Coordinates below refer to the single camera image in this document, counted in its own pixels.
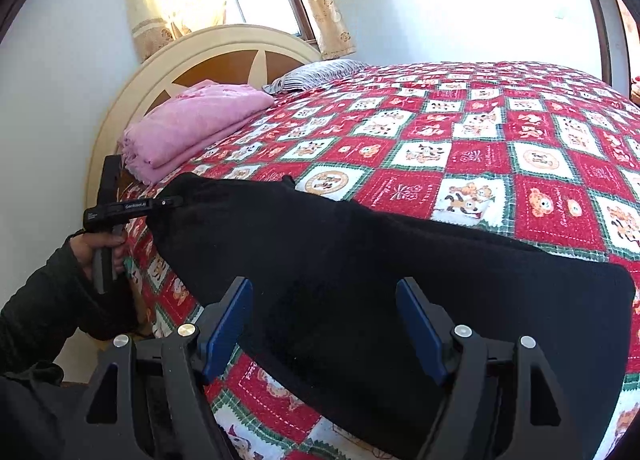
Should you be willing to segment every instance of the pink blanket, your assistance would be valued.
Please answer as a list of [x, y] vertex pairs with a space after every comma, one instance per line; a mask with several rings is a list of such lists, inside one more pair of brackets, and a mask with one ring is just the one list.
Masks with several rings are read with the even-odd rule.
[[203, 80], [127, 127], [120, 139], [125, 165], [138, 180], [154, 185], [273, 104], [271, 95], [248, 84]]

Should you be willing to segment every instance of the curved headboard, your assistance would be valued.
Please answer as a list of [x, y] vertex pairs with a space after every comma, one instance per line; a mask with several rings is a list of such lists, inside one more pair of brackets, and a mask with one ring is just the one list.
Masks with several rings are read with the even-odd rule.
[[85, 205], [95, 205], [104, 157], [116, 153], [124, 129], [171, 96], [205, 78], [260, 89], [319, 60], [303, 40], [255, 25], [214, 26], [165, 46], [142, 64], [107, 111], [89, 163]]

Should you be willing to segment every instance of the blue gripper pad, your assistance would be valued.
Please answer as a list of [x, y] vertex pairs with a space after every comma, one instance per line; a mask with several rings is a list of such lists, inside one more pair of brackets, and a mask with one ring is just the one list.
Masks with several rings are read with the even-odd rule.
[[248, 279], [243, 279], [231, 300], [228, 301], [225, 297], [220, 301], [220, 304], [228, 302], [225, 313], [220, 317], [220, 322], [209, 341], [200, 345], [200, 356], [206, 358], [202, 373], [209, 383], [225, 373], [244, 323], [251, 315], [254, 306], [254, 286]]
[[396, 286], [396, 306], [404, 328], [411, 337], [420, 366], [441, 386], [449, 375], [442, 360], [442, 342], [404, 279]]

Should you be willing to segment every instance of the red patterned blanket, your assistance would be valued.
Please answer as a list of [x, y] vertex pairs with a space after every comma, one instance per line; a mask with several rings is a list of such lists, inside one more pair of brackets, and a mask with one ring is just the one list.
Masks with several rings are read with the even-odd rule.
[[[334, 200], [478, 227], [560, 255], [625, 266], [640, 286], [640, 110], [602, 81], [537, 62], [371, 68], [284, 96], [255, 122], [126, 197], [178, 173], [279, 180]], [[201, 307], [160, 258], [143, 219], [130, 273], [156, 335]], [[596, 457], [640, 408], [640, 297], [628, 374]], [[237, 350], [208, 391], [244, 460], [390, 458], [334, 426]]]

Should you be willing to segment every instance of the human hand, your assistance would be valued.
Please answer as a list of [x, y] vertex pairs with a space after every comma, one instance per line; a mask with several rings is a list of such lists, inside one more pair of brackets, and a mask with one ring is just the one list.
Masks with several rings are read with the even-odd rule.
[[124, 271], [124, 256], [126, 247], [124, 246], [125, 238], [122, 235], [110, 233], [84, 233], [79, 236], [72, 237], [69, 240], [71, 251], [74, 253], [76, 260], [84, 271], [89, 281], [92, 281], [94, 252], [102, 247], [113, 249], [111, 252], [113, 266], [116, 273]]

